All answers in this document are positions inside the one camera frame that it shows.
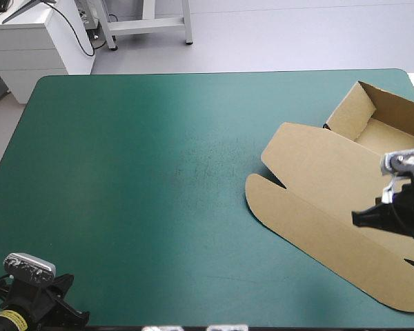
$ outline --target white table frame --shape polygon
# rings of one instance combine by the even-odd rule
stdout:
[[[104,0],[94,0],[101,28],[108,47],[117,50],[114,37],[125,34],[142,34],[169,30],[185,30],[186,43],[193,44],[192,21],[188,0],[182,1],[183,15],[180,17],[155,18],[155,0],[143,0],[142,19],[136,21],[111,22]]]

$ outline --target robotic arm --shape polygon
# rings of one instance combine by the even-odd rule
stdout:
[[[13,282],[0,280],[0,331],[83,329],[87,324],[89,312],[79,312],[64,301],[72,274],[56,277],[55,265],[24,253],[9,254],[3,265]]]
[[[385,154],[382,174],[390,174],[391,182],[383,190],[376,205],[363,212],[353,212],[353,224],[412,236],[414,238],[414,149]],[[395,184],[410,179],[395,191]]]

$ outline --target cardboard flap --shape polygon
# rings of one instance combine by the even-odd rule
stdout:
[[[375,112],[375,106],[360,85],[356,83],[338,105],[326,124],[340,135],[356,140]]]
[[[380,172],[380,158],[330,130],[293,123],[282,124],[262,154],[264,164],[289,192],[414,261],[412,238],[353,226],[351,212],[373,206],[390,180]]]
[[[356,143],[383,155],[395,150],[408,150],[414,148],[414,136],[400,131],[377,119],[370,119],[365,130]]]
[[[360,84],[374,103],[374,119],[414,136],[414,102],[367,83]]]
[[[379,302],[414,312],[414,267],[346,224],[265,178],[252,174],[246,198],[253,214]]]

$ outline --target cardboard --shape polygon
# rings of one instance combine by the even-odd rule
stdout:
[[[414,103],[358,82],[326,127],[284,123],[262,161],[286,189],[252,174],[246,197],[271,230],[379,302],[414,312],[414,240],[353,226],[389,178],[384,152],[414,148]]]

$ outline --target cabinet drawer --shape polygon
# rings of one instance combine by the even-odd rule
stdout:
[[[0,70],[63,69],[57,50],[0,50]]]
[[[45,50],[55,48],[45,28],[0,30],[0,50]]]

